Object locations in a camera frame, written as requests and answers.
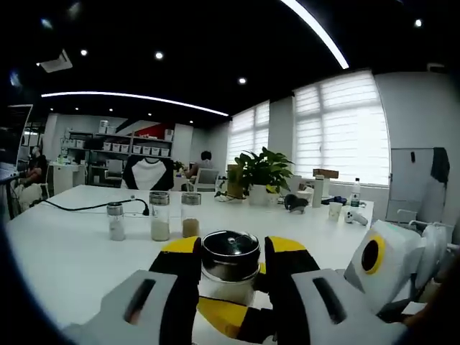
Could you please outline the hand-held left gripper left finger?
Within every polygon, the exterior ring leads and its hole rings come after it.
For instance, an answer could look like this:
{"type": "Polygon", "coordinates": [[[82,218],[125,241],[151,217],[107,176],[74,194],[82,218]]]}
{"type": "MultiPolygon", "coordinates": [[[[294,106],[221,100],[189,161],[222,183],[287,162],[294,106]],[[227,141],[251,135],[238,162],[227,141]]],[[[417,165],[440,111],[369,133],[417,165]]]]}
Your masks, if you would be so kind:
{"type": "Polygon", "coordinates": [[[201,279],[201,238],[172,241],[148,270],[103,296],[100,311],[64,334],[72,344],[192,344],[201,279]]]}

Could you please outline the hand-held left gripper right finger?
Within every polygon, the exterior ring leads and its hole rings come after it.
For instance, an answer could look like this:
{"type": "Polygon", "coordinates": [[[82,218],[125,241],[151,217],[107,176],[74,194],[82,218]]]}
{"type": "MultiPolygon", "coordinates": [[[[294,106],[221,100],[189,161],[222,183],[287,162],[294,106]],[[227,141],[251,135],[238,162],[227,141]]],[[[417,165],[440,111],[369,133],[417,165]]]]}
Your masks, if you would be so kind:
{"type": "Polygon", "coordinates": [[[278,344],[397,344],[407,328],[386,323],[337,271],[321,270],[300,243],[264,240],[278,344]]]}

